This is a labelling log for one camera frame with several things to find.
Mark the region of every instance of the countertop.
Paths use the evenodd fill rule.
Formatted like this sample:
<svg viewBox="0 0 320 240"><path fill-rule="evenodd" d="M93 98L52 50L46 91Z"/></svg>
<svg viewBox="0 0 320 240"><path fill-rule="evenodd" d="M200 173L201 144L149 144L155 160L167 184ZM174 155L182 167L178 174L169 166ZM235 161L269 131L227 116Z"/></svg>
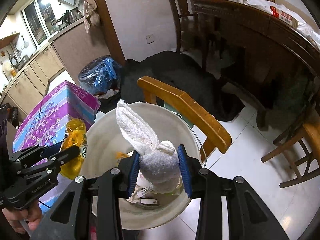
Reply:
<svg viewBox="0 0 320 240"><path fill-rule="evenodd" d="M67 27L63 28L61 31L57 32L54 36L52 36L50 39L48 39L48 42L46 42L43 46L38 48L34 54L29 58L28 62L25 63L25 65L22 67L22 69L19 70L19 72L16 74L16 76L10 81L10 83L7 85L5 90L2 93L2 96L0 98L0 104L2 103L4 97L8 93L10 87L14 84L14 82L17 80L17 78L23 73L25 68L28 67L30 62L34 60L42 51L44 51L49 45L51 45L57 38L59 38L61 35L66 33L67 31L71 30L72 28L76 27L77 25L81 24L84 22L84 18L82 17L81 19L73 22L72 24L68 25Z"/></svg>

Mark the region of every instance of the purple floral tablecloth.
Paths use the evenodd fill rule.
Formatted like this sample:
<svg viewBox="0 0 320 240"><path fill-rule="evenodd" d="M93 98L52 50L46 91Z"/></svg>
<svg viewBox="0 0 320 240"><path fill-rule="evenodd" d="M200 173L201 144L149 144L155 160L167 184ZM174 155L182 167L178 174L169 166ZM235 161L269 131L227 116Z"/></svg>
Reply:
<svg viewBox="0 0 320 240"><path fill-rule="evenodd" d="M61 142L66 124L72 118L82 119L87 130L93 125L100 102L82 88L64 81L48 93L19 127L13 142L13 152L33 145L51 146ZM51 206L70 179L58 175L59 184L40 200ZM40 205L43 212L48 208Z"/></svg>

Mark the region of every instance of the ceiling light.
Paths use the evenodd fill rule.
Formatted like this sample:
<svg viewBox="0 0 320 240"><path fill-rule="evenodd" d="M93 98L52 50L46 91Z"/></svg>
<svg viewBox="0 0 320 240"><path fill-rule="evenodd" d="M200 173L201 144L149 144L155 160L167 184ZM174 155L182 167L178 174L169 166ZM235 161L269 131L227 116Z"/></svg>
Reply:
<svg viewBox="0 0 320 240"><path fill-rule="evenodd" d="M41 3L42 3L43 5L46 5L46 4L50 3L50 0L41 0Z"/></svg>

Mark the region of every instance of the beige plastic bucket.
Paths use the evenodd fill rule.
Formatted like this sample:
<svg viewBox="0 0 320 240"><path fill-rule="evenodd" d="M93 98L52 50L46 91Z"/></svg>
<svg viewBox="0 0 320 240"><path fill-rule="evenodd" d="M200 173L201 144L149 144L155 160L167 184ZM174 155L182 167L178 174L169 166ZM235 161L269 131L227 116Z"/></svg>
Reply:
<svg viewBox="0 0 320 240"><path fill-rule="evenodd" d="M169 140L176 148L183 143L189 156L201 159L190 129L178 116L152 104L133 103L130 107L151 126L160 141ZM87 179L101 176L105 171L115 167L116 152L128 153L133 150L121 135L116 123L115 109L90 127L87 140L87 156L80 172ZM160 203L157 207L141 207L125 199L119 199L122 228L142 230L158 227L178 216L190 202L184 190L180 195L155 196ZM97 199L93 200L92 212L97 212Z"/></svg>

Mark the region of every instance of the wooden door frame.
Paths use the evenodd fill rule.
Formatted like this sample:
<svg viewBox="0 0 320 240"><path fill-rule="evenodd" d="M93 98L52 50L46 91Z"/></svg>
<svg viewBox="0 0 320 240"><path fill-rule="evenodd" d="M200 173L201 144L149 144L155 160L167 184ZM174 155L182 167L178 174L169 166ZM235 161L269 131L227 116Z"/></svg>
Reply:
<svg viewBox="0 0 320 240"><path fill-rule="evenodd" d="M112 19L108 10L106 0L95 0L97 3L97 12L100 16L101 28L108 49L114 60L122 66L125 64L124 54L113 26Z"/></svg>

